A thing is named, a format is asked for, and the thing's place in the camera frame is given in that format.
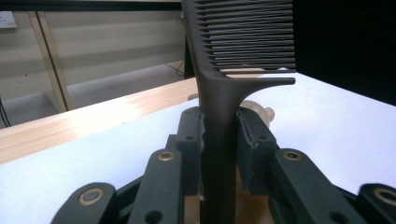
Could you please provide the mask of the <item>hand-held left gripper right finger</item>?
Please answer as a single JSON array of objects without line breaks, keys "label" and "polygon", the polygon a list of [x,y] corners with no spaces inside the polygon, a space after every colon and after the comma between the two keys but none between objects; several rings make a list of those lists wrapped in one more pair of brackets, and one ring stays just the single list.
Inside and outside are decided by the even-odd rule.
[{"label": "hand-held left gripper right finger", "polygon": [[276,139],[259,114],[240,107],[237,112],[236,162],[243,190],[252,195],[268,195],[266,181],[268,161],[278,149]]}]

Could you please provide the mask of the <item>black comb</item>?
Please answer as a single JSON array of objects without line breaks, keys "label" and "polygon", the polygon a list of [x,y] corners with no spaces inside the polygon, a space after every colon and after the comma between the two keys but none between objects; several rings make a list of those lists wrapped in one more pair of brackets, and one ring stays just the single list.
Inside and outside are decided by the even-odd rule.
[{"label": "black comb", "polygon": [[181,0],[204,116],[200,223],[235,223],[236,114],[252,93],[292,85],[292,0]]}]

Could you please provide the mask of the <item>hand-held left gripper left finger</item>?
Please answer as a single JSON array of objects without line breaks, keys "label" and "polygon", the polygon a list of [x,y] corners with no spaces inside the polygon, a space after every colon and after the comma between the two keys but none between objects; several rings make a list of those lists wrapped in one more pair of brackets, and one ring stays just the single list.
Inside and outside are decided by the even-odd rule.
[{"label": "hand-held left gripper left finger", "polygon": [[199,191],[201,122],[199,108],[192,107],[181,113],[177,129],[177,150],[182,155],[183,192],[186,196],[197,195]]}]

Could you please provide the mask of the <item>beige counter cabinet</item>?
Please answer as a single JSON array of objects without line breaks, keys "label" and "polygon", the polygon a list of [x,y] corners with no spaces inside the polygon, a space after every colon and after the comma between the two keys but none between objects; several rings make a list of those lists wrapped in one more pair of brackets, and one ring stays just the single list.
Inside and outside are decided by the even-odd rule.
[{"label": "beige counter cabinet", "polygon": [[183,78],[180,0],[0,0],[0,129]]}]

